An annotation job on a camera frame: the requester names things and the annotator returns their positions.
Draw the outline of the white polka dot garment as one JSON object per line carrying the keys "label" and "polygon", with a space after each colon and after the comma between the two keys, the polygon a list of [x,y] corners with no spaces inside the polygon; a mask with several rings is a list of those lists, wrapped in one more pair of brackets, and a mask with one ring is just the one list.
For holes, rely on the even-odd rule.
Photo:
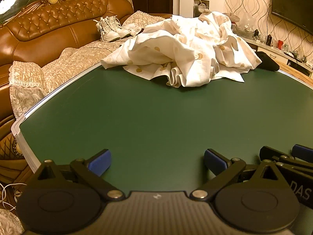
{"label": "white polka dot garment", "polygon": [[167,85],[178,88],[200,87],[220,78],[243,82],[241,75],[261,62],[233,33],[229,17],[213,11],[198,18],[174,15],[147,25],[103,58],[101,65],[122,66],[146,80],[166,76]]}

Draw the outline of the white TV cabinet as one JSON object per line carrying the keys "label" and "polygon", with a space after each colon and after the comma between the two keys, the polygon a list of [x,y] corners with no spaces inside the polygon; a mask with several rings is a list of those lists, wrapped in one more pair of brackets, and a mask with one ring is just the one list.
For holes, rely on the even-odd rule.
{"label": "white TV cabinet", "polygon": [[257,42],[255,40],[243,38],[251,47],[252,49],[255,49],[256,51],[260,52],[265,52],[270,56],[272,59],[276,61],[280,61],[286,65],[292,61],[293,63],[296,63],[297,65],[303,67],[305,70],[309,71],[309,76],[312,74],[312,69],[308,67],[306,64],[297,61],[296,59],[292,58],[291,56],[285,54],[283,51],[277,49],[277,48],[272,48],[270,46],[267,46],[261,42]]}

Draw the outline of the black garment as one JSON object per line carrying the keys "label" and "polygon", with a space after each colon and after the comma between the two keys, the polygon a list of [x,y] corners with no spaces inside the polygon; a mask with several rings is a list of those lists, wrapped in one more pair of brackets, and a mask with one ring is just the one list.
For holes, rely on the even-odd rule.
{"label": "black garment", "polygon": [[259,69],[276,72],[280,66],[265,52],[256,52],[256,55],[261,59],[261,63],[257,66]]}

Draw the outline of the beige lace sofa cover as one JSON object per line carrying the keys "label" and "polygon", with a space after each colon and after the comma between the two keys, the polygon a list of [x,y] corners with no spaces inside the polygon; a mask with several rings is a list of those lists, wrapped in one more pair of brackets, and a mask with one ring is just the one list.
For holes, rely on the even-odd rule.
{"label": "beige lace sofa cover", "polygon": [[8,88],[15,118],[128,40],[103,41],[97,25],[94,20],[82,21],[53,30],[29,42],[30,61],[14,59],[8,69]]}

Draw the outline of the white sneaker left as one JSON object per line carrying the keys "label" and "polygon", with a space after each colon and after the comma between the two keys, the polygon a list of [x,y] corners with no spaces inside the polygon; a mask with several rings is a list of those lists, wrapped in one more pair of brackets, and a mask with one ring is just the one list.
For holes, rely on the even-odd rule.
{"label": "white sneaker left", "polygon": [[107,18],[100,18],[100,20],[93,20],[96,22],[96,28],[100,34],[101,41],[112,42],[120,39],[120,36],[108,22]]}

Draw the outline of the white sneaker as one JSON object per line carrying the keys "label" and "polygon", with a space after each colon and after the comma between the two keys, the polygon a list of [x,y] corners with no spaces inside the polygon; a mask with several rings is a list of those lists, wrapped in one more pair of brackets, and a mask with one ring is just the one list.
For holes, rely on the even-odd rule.
{"label": "white sneaker", "polygon": [[100,20],[93,20],[96,22],[96,28],[100,34],[101,41],[112,42],[120,39],[120,36],[108,22],[107,18],[100,18]]}
{"label": "white sneaker", "polygon": [[116,32],[121,39],[130,36],[130,31],[123,28],[121,23],[119,22],[119,20],[115,16],[108,17],[107,21],[108,21],[108,24],[111,27],[111,29],[114,32]]}

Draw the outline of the white sneaker right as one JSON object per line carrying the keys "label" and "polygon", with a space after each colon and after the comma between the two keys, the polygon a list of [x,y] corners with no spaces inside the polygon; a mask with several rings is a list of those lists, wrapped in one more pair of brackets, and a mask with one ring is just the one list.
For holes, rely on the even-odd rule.
{"label": "white sneaker right", "polygon": [[111,29],[114,32],[116,32],[121,39],[130,36],[130,31],[123,28],[121,23],[119,22],[119,20],[115,16],[108,17],[107,21],[108,21],[108,24],[111,27]]}

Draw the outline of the brown leather sofa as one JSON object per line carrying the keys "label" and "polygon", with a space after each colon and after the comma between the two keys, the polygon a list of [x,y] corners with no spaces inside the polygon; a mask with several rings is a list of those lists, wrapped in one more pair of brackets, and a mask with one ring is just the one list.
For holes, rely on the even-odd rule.
{"label": "brown leather sofa", "polygon": [[1,182],[23,183],[31,175],[11,132],[15,115],[8,78],[13,62],[43,67],[67,47],[98,40],[96,19],[116,16],[124,22],[133,12],[128,0],[37,0],[1,24]]}

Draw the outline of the wall mounted television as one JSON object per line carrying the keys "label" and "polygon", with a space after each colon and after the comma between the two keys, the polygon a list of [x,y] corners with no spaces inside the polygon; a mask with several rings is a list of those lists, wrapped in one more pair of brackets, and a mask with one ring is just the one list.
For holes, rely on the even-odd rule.
{"label": "wall mounted television", "polygon": [[272,0],[272,14],[312,34],[312,0]]}

